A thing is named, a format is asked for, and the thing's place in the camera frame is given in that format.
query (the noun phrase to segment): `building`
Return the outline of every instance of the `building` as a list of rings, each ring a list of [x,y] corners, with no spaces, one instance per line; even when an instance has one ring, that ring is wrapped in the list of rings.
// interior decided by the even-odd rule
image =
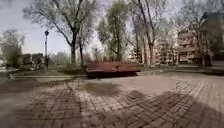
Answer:
[[[199,47],[196,33],[185,29],[178,33],[178,64],[200,63]]]
[[[173,65],[177,61],[177,49],[167,41],[160,41],[154,47],[155,65]]]
[[[136,62],[136,63],[142,63],[142,53],[140,49],[134,48],[130,54],[129,54],[129,61],[130,62]]]

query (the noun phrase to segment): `tree trunk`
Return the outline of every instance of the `tree trunk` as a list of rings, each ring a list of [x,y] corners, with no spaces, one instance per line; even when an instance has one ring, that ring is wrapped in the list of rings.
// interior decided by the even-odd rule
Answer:
[[[153,66],[153,46],[150,45],[149,46],[149,51],[150,51],[150,66],[152,67]]]
[[[141,0],[138,0],[138,3],[139,3],[139,7],[140,7],[140,10],[141,10],[142,16],[143,16],[144,25],[146,26],[145,31],[146,31],[146,36],[147,36],[147,40],[148,40],[149,50],[150,50],[150,66],[153,66],[153,45],[152,45],[151,38],[150,38],[149,25],[148,25],[148,22],[147,22],[147,19],[146,19],[144,9],[142,7]]]
[[[79,42],[79,52],[81,57],[81,67],[84,67],[83,47],[81,41]]]
[[[76,66],[75,44],[71,45],[71,66],[72,68]]]
[[[147,51],[146,51],[145,39],[143,37],[142,37],[142,43],[144,48],[144,63],[147,65],[148,64]]]

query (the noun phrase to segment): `street lamp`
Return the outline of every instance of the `street lamp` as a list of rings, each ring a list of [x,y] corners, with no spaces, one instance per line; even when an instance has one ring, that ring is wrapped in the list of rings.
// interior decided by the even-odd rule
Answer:
[[[46,41],[45,41],[45,66],[48,68],[48,58],[47,58],[47,37],[49,35],[48,30],[45,31]]]

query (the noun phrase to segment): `sky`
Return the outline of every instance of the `sky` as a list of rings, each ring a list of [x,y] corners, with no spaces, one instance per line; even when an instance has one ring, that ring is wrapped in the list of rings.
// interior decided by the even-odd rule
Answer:
[[[18,31],[26,37],[23,53],[44,53],[44,32],[46,28],[41,28],[39,25],[32,24],[29,20],[23,18],[22,10],[24,7],[29,6],[31,0],[13,0],[11,3],[4,4],[1,1],[2,0],[0,0],[0,35],[7,29],[18,29]],[[113,0],[100,0],[101,8],[99,12],[105,12],[105,8],[109,7],[112,1]],[[180,0],[169,1],[171,2],[168,8],[169,10],[176,9],[180,5]],[[93,37],[92,43],[87,47],[87,51],[90,51],[94,47],[102,49],[96,32]],[[57,52],[70,53],[70,48],[63,36],[53,30],[50,31],[48,38],[48,52],[51,54]]]

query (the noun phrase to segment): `wooden bench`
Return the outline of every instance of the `wooden bench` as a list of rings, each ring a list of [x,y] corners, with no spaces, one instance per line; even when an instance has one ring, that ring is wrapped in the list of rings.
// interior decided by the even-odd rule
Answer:
[[[130,62],[93,62],[86,69],[88,76],[125,76],[139,71],[138,65]]]

